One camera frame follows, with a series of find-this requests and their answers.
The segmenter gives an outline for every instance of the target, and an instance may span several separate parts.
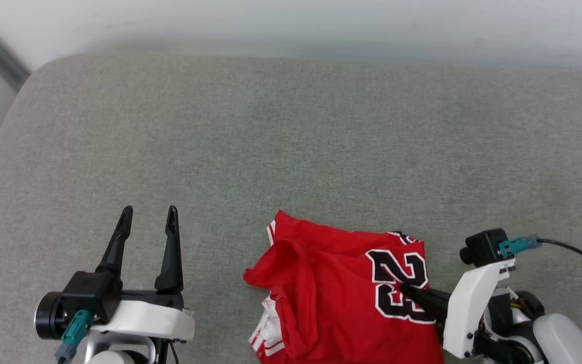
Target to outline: white backdrop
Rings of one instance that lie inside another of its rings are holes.
[[[582,0],[0,0],[31,71],[104,49],[582,67]]]

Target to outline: basketball jersey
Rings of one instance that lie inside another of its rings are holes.
[[[244,280],[270,290],[250,337],[263,364],[443,362],[434,321],[398,290],[428,288],[424,242],[347,232],[280,211]]]

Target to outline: black cable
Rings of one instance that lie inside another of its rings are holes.
[[[174,356],[174,362],[178,364],[178,355],[176,355],[176,350],[174,350],[174,344],[170,341],[170,348],[172,349],[172,355]]]
[[[539,243],[554,244],[555,246],[564,247],[565,249],[570,249],[571,251],[573,251],[575,253],[579,253],[580,255],[582,255],[582,250],[578,249],[577,247],[573,247],[573,246],[571,246],[569,244],[565,244],[565,243],[558,242],[557,240],[541,239],[541,238],[538,238],[536,240]]]

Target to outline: teal connector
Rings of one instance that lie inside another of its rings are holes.
[[[538,249],[542,244],[538,242],[538,235],[531,235],[529,237],[519,237],[507,240],[506,242],[499,243],[498,246],[500,247],[502,257],[506,258],[520,253],[521,251]]]
[[[60,345],[60,348],[55,353],[56,360],[69,364],[76,355],[78,345],[88,335],[92,326],[93,316],[84,309],[78,311],[69,323],[67,331],[62,335],[62,345]]]

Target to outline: gray fabric surface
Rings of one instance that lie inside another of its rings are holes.
[[[278,209],[427,243],[433,287],[502,226],[582,247],[582,72],[119,54],[33,74],[0,130],[0,362],[52,362],[37,302],[95,268],[125,205],[125,288],[180,214],[196,340],[182,362],[257,362],[266,293],[241,279]],[[582,328],[582,257],[523,253],[510,286]]]

